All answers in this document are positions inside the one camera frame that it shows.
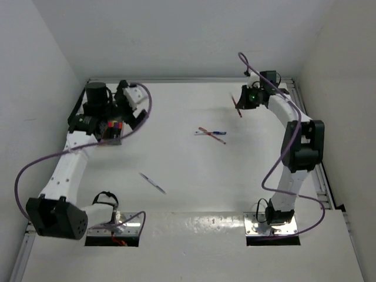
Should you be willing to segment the pink cap highlighter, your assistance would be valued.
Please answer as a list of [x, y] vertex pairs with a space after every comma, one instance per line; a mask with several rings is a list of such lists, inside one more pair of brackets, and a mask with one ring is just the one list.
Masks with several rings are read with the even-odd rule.
[[111, 127], [111, 138], [115, 139], [118, 137], [118, 123], [116, 121], [112, 122], [112, 127]]

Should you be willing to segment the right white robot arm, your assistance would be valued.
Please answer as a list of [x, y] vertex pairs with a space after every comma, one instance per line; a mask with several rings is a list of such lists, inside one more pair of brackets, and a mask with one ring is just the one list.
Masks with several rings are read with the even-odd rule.
[[283, 165], [283, 172], [265, 209], [264, 222], [268, 225], [291, 222], [303, 181], [321, 163], [324, 154], [324, 122], [303, 113], [288, 92], [279, 87], [278, 76], [274, 70], [260, 72], [258, 81], [241, 87], [239, 101], [235, 104], [237, 110], [264, 106], [285, 128], [276, 161]]

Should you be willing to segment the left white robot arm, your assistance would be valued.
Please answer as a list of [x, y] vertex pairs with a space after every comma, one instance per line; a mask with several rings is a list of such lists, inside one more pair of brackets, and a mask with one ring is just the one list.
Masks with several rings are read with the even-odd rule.
[[80, 240], [88, 230], [115, 234], [118, 199], [76, 205], [79, 186], [89, 158], [98, 146], [112, 145], [134, 135], [152, 109], [150, 90], [141, 83], [121, 80], [111, 92], [104, 82], [88, 82], [68, 117], [65, 147], [38, 197], [26, 203], [26, 216], [42, 237]]

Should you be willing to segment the orange cap highlighter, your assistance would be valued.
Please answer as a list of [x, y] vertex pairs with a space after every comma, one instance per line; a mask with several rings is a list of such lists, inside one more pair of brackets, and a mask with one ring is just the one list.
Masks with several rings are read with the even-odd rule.
[[107, 139], [112, 139], [112, 138], [111, 138], [111, 133], [110, 133], [110, 131], [111, 131], [111, 127], [112, 127], [112, 122], [113, 122], [113, 121], [108, 122], [108, 128], [107, 128], [107, 130], [106, 130], [106, 138], [107, 138]]

